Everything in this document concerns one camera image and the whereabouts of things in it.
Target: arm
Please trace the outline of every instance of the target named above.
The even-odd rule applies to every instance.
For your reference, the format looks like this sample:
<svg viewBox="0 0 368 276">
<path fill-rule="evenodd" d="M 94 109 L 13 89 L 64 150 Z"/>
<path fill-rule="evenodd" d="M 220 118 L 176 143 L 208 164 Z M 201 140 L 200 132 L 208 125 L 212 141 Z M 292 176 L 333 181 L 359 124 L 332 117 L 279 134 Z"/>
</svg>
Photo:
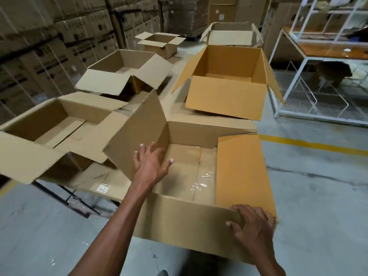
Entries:
<svg viewBox="0 0 368 276">
<path fill-rule="evenodd" d="M 69 276 L 103 275 L 118 276 L 121 273 L 130 240 L 136 226 L 140 209 L 151 192 L 173 163 L 173 159 L 160 165 L 164 149 L 155 149 L 151 144 L 134 154 L 136 175 L 121 205 L 97 235 Z"/>
<path fill-rule="evenodd" d="M 260 207 L 249 205 L 234 205 L 232 209 L 244 216 L 245 226 L 227 221 L 234 232 L 235 238 L 251 254 L 255 266 L 261 276 L 286 276 L 284 269 L 277 263 L 272 237 L 276 219 Z"/>
</svg>

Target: wooden shelf top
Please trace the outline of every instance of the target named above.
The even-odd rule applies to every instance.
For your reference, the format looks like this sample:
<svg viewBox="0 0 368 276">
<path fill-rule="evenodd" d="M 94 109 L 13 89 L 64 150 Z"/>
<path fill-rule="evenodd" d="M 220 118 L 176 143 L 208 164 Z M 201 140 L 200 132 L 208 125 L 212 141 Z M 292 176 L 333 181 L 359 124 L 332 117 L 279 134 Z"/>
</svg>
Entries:
<svg viewBox="0 0 368 276">
<path fill-rule="evenodd" d="M 288 34 L 290 27 L 284 26 L 284 31 Z M 354 44 L 332 44 L 332 43 L 296 43 L 290 36 L 287 38 L 294 45 L 299 47 L 307 57 L 326 57 L 326 58 L 341 58 L 352 60 L 368 60 L 368 45 L 360 46 Z"/>
</svg>

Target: person's shoe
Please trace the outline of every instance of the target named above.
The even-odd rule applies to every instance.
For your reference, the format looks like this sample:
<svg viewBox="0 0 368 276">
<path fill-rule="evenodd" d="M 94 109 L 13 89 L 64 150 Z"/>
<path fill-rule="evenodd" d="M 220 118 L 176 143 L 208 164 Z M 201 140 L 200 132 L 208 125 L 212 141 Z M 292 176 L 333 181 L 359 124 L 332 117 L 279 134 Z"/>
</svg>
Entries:
<svg viewBox="0 0 368 276">
<path fill-rule="evenodd" d="M 157 274 L 157 276 L 168 276 L 168 273 L 167 273 L 167 271 L 166 271 L 166 270 L 161 270 L 161 271 Z"/>
</svg>

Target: concrete floor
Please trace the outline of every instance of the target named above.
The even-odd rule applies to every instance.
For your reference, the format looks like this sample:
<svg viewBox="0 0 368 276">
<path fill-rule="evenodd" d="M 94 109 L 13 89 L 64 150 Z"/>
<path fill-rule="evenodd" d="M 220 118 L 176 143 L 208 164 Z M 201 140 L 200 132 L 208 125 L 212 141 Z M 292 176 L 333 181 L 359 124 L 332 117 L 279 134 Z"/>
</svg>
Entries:
<svg viewBox="0 0 368 276">
<path fill-rule="evenodd" d="M 368 129 L 274 119 L 269 97 L 256 125 L 259 134 L 368 150 Z M 280 221 L 276 258 L 287 275 L 366 275 L 368 157 L 265 141 L 262 148 Z M 0 197 L 0 209 L 0 274 L 6 276 L 67 275 L 107 222 L 82 218 L 21 184 Z M 248 264 L 215 263 L 208 255 L 133 238 L 121 275 L 155 276 L 162 269 L 170 276 L 259 275 Z"/>
</svg>

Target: hand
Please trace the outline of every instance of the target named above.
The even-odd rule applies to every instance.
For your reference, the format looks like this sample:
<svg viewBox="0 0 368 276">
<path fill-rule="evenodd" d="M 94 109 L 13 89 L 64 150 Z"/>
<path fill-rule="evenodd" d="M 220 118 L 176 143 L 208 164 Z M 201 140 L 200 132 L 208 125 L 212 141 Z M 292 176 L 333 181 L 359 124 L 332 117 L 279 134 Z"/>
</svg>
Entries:
<svg viewBox="0 0 368 276">
<path fill-rule="evenodd" d="M 143 144 L 140 145 L 139 152 L 136 151 L 133 156 L 136 175 L 132 185 L 137 186 L 138 189 L 144 192 L 149 192 L 154 185 L 168 174 L 168 168 L 174 162 L 174 159 L 166 161 L 161 166 L 160 159 L 164 152 L 163 148 L 156 149 L 155 143 L 151 143 L 147 149 Z"/>
<path fill-rule="evenodd" d="M 252 208 L 250 205 L 233 205 L 244 216 L 245 226 L 241 228 L 237 223 L 227 221 L 235 238 L 249 251 L 253 260 L 258 257 L 274 257 L 274 244 L 272 237 L 276 226 L 276 219 L 272 214 L 260 207 Z"/>
</svg>

